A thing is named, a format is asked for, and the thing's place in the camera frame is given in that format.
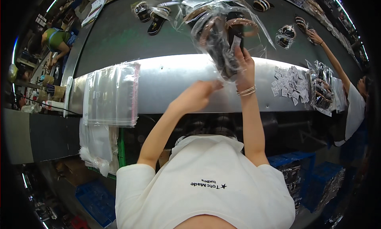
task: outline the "white shirt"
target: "white shirt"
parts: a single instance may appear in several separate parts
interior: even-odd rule
[[[365,118],[365,100],[352,83],[350,83],[349,86],[348,102],[349,107],[345,125],[345,140],[335,142],[336,146],[343,145],[353,133],[357,131]]]
[[[120,168],[118,228],[172,229],[202,214],[238,229],[289,228],[295,207],[283,174],[270,165],[256,167],[242,148],[225,136],[189,136],[156,175],[145,164]]]

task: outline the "white bottle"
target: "white bottle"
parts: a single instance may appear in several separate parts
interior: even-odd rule
[[[50,111],[58,111],[58,112],[63,112],[64,111],[63,109],[59,109],[59,108],[64,108],[64,103],[60,103],[60,102],[56,102],[56,101],[51,101],[51,100],[43,101],[42,103],[47,104],[48,106],[44,105],[43,107],[45,109],[50,110]]]

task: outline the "blue plastic crate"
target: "blue plastic crate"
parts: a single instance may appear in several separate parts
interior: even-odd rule
[[[99,180],[77,186],[75,197],[103,228],[116,219],[115,198]]]
[[[323,199],[324,189],[331,182],[343,167],[341,165],[324,162],[316,166],[311,175],[310,184],[307,187],[307,193],[302,199],[302,205],[310,212],[317,210]]]
[[[305,153],[301,151],[287,153],[283,155],[275,155],[268,157],[269,163],[274,168],[278,168],[279,166],[292,163],[294,161],[301,161],[301,169],[300,169],[300,177],[301,181],[301,190],[300,196],[303,198],[307,191],[307,186],[310,182],[312,170],[315,165],[315,153]]]

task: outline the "green shirt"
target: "green shirt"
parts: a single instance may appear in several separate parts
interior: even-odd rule
[[[49,41],[50,36],[54,32],[56,32],[56,30],[53,29],[53,28],[49,28],[45,32],[48,33],[47,38],[46,38],[46,45],[50,49],[54,49],[54,50],[58,49],[58,46],[61,44],[61,42],[64,42],[65,44],[67,44],[67,41],[70,38],[70,33],[69,32],[57,31],[57,33],[55,33],[54,36]]]

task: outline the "woman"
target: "woman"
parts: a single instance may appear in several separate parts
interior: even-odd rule
[[[255,64],[249,52],[235,50],[242,69],[243,143],[222,135],[193,135],[181,140],[155,174],[156,162],[185,114],[207,106],[222,88],[197,81],[169,104],[145,140],[137,164],[117,171],[115,212],[127,228],[289,228],[294,201],[283,174],[269,165],[255,94]]]
[[[341,146],[355,133],[355,131],[364,121],[366,106],[365,102],[369,96],[371,80],[366,76],[359,79],[357,83],[357,90],[355,86],[350,82],[348,76],[345,74],[339,61],[332,54],[331,50],[321,39],[321,37],[317,33],[311,32],[309,30],[306,31],[311,40],[323,47],[323,50],[328,56],[328,59],[330,60],[333,68],[336,70],[336,73],[339,75],[339,78],[343,82],[345,93],[347,95],[349,106],[348,111],[346,112],[347,117],[345,122],[345,132],[343,132],[344,134],[341,134],[341,136],[340,132],[334,136],[335,146]]]
[[[67,58],[71,47],[76,39],[76,35],[73,32],[69,33],[57,28],[49,28],[42,35],[35,34],[32,36],[28,43],[28,51],[30,54],[40,53],[43,45],[46,45],[50,50],[50,56],[48,60],[48,68],[54,66],[59,59],[64,57],[62,73],[64,72]],[[58,52],[58,55],[53,58],[54,52]]]

